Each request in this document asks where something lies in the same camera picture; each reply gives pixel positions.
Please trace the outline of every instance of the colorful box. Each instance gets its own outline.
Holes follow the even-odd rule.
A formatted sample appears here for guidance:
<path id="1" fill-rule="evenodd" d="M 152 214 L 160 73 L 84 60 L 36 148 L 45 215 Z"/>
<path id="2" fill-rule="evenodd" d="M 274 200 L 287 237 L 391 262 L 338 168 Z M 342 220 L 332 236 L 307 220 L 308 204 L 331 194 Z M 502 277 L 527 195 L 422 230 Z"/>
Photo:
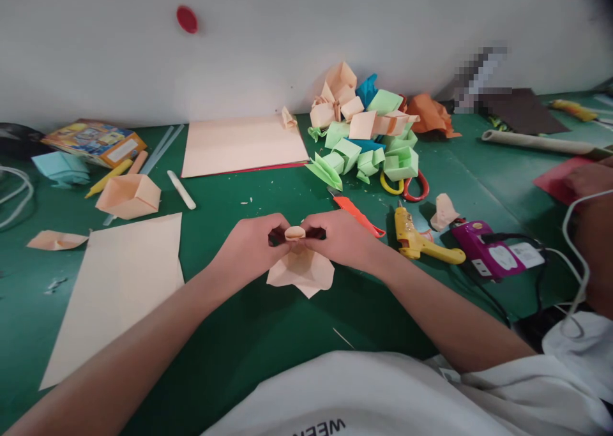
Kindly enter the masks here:
<path id="1" fill-rule="evenodd" d="M 117 167 L 147 147 L 131 130 L 90 120 L 77 120 L 46 135 L 42 142 L 107 168 Z"/>

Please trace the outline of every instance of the red scissors handle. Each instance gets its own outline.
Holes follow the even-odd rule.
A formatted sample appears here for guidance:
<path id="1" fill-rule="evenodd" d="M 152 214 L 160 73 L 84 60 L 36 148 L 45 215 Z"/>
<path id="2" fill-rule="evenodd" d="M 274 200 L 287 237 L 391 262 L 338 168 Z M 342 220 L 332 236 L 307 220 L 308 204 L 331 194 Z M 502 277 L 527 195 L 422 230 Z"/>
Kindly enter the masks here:
<path id="1" fill-rule="evenodd" d="M 426 180 L 426 177 L 421 173 L 421 170 L 418 171 L 417 177 L 418 177 L 418 181 L 421 183 L 421 189 L 422 189 L 421 195 L 419 197 L 413 197 L 409 193 L 409 184 L 413 180 L 413 178 L 410 177 L 409 179 L 407 179 L 404 185 L 404 192 L 402 193 L 402 196 L 404 197 L 406 201 L 417 203 L 417 202 L 422 201 L 430 193 L 430 184 L 428 184 L 428 181 Z"/>

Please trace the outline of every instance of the paper box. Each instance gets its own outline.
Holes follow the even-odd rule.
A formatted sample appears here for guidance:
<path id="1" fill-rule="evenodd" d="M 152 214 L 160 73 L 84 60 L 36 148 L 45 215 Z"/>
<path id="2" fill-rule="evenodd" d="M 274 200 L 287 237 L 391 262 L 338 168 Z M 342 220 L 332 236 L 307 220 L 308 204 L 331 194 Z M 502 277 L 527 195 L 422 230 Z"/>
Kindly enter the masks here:
<path id="1" fill-rule="evenodd" d="M 109 179 L 96 207 L 122 219 L 157 213 L 161 190 L 144 174 L 126 174 Z"/>

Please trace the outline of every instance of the yellow glue gun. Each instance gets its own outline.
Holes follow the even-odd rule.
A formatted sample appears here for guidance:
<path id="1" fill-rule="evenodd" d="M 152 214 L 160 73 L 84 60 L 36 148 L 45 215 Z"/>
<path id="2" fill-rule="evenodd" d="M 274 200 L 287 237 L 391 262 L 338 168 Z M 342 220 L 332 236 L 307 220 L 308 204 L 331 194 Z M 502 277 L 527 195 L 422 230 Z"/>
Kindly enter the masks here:
<path id="1" fill-rule="evenodd" d="M 411 214 L 402 206 L 401 201 L 398 201 L 394 222 L 396 223 L 396 239 L 402 245 L 400 254 L 407 259 L 419 259 L 421 253 L 424 253 L 453 265 L 460 265 L 466 260 L 466 254 L 461 249 L 443 248 L 421 236 L 415 230 Z"/>

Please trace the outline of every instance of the forearm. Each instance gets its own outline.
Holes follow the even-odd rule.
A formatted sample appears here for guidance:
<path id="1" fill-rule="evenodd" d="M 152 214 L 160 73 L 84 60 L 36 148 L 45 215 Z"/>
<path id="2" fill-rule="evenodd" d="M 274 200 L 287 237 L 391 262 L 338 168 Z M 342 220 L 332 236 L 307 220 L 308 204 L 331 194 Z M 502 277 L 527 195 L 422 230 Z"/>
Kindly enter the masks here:
<path id="1" fill-rule="evenodd" d="M 38 402 L 7 434 L 117 434 L 200 323 L 237 291 L 203 270 Z"/>
<path id="2" fill-rule="evenodd" d="M 536 354 L 513 331 L 391 249 L 373 275 L 383 281 L 458 372 Z"/>

